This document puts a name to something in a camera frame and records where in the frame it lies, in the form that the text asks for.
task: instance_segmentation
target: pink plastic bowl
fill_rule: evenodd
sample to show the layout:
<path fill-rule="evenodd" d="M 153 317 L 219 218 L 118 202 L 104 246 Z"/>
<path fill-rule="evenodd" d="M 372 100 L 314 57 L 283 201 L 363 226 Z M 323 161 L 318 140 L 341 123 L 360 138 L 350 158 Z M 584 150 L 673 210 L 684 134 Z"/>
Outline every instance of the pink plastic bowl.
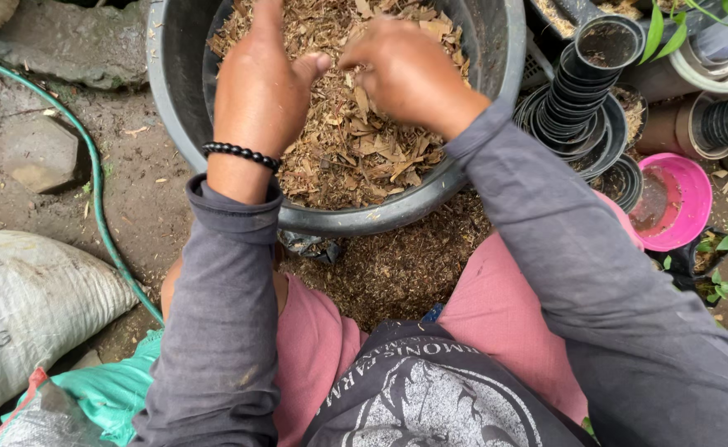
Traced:
<path fill-rule="evenodd" d="M 703 169 L 689 158 L 676 154 L 652 155 L 643 159 L 639 168 L 646 183 L 644 194 L 650 193 L 647 184 L 649 172 L 661 180 L 656 184 L 664 185 L 667 193 L 663 215 L 652 227 L 636 222 L 636 213 L 641 214 L 644 208 L 642 197 L 629 215 L 645 248 L 668 251 L 695 239 L 706 227 L 712 204 L 711 183 Z"/>

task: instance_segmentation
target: sleeve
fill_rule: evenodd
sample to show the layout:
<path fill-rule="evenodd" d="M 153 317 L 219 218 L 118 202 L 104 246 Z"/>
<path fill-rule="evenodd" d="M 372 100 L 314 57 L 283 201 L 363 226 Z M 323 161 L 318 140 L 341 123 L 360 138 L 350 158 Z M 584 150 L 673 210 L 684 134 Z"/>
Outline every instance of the sleeve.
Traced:
<path fill-rule="evenodd" d="M 130 445 L 275 445 L 278 308 L 271 262 L 282 196 L 244 205 L 192 178 L 196 221 Z"/>
<path fill-rule="evenodd" d="M 603 445 L 728 445 L 728 331 L 498 99 L 447 146 L 540 299 Z"/>

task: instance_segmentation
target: cuff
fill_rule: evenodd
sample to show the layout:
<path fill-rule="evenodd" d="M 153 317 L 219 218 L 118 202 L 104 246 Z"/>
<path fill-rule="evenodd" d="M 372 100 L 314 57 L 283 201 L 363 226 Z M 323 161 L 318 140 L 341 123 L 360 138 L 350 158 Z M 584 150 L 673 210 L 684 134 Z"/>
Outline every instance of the cuff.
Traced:
<path fill-rule="evenodd" d="M 207 174 L 188 180 L 185 191 L 196 219 L 206 228 L 247 243 L 276 242 L 278 212 L 284 196 L 272 178 L 264 204 L 246 205 L 207 186 Z"/>
<path fill-rule="evenodd" d="M 444 151 L 465 167 L 471 156 L 493 140 L 505 126 L 512 126 L 512 104 L 497 98 L 458 137 L 447 143 Z"/>

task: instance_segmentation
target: right hand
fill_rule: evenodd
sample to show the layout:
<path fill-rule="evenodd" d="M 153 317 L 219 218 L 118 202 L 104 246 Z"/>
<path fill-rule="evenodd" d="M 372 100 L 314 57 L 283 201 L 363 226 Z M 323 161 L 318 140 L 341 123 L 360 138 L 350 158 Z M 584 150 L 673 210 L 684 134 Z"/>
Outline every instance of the right hand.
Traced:
<path fill-rule="evenodd" d="M 485 110 L 488 97 L 469 89 L 443 48 L 414 23 L 379 17 L 347 44 L 339 67 L 367 68 L 356 82 L 392 118 L 451 141 Z"/>

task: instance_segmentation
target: pink shorts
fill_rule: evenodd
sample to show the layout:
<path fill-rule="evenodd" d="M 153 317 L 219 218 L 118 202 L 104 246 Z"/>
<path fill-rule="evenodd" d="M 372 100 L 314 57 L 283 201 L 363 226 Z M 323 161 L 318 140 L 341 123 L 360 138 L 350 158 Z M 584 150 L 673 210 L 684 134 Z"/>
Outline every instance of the pink shorts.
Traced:
<path fill-rule="evenodd" d="M 627 215 L 615 211 L 637 248 Z M 334 303 L 288 275 L 287 305 L 278 320 L 281 403 L 273 413 L 279 446 L 298 445 L 331 385 L 353 362 L 367 334 L 339 315 Z M 585 395 L 571 372 L 562 338 L 549 332 L 518 265 L 498 234 L 474 251 L 438 318 L 452 336 L 493 357 L 569 418 L 587 415 Z"/>

